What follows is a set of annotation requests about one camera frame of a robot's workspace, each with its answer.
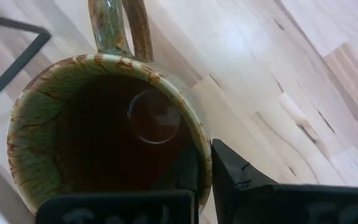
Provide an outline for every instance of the wood grain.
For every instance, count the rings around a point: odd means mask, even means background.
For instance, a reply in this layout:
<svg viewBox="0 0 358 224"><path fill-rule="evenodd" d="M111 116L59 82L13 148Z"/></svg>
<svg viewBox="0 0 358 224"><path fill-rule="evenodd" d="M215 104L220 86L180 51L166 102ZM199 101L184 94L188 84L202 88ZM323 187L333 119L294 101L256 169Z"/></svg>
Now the wood grain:
<svg viewBox="0 0 358 224"><path fill-rule="evenodd" d="M214 138L278 182L358 186L358 1L148 0L145 7L155 63L191 87ZM6 123L20 90L52 63L95 53L96 45L87 0L0 0L0 16L53 35L0 94L0 166L9 171ZM0 74L33 38L0 27ZM217 223L213 200L200 220Z"/></svg>

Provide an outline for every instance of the ceramic mug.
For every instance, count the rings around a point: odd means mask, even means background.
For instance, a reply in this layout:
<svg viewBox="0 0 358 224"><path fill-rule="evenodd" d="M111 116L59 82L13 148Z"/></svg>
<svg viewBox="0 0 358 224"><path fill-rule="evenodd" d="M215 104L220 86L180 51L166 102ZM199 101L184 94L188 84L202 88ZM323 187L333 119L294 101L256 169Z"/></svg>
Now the ceramic mug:
<svg viewBox="0 0 358 224"><path fill-rule="evenodd" d="M135 56L128 48L122 20L121 0L89 0L89 13L98 53L67 58L37 75L23 90L11 112L7 153L13 179L32 213L62 189L59 169L53 161L56 119L65 103L84 84L101 74L127 75L151 83L181 111L201 155L203 188L199 211L211 189L210 138L199 103L179 76L161 71L153 61L147 14L142 0L124 1L134 42Z"/></svg>

